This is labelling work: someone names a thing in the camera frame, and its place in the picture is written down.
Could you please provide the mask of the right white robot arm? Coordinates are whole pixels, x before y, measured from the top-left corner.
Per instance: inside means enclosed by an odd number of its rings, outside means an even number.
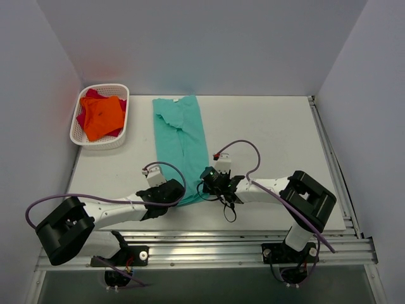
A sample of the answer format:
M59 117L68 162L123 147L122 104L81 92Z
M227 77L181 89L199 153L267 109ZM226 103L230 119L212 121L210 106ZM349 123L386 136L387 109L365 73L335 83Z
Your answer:
M293 262L301 257L313 236L335 253L322 232L337 198L307 173L296 170L290 177L276 179L250 179L243 175L231 178L208 167L200 179L210 195L223 198L229 205L279 203L284 206L294 219L281 245L286 260Z

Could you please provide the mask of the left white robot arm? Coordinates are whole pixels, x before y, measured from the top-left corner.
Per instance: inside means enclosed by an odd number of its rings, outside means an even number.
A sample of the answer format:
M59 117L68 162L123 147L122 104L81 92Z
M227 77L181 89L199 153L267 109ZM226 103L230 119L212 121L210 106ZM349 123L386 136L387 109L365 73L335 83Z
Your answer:
M73 195L42 220L35 233L53 266L80 255L95 255L112 265L121 265L128 257L123 238L115 231L101 229L160 217L177 205L184 194L185 187L171 179L113 203L103 202L101 198L94 198L95 203L82 202L78 195Z

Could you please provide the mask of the teal t shirt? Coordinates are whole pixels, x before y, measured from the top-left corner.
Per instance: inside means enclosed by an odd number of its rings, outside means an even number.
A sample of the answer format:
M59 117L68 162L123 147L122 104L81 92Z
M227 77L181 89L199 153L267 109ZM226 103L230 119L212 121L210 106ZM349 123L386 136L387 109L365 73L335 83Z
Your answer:
M209 160L197 98L154 99L153 124L157 159L178 168L187 183L185 196L178 205L202 201L196 187Z

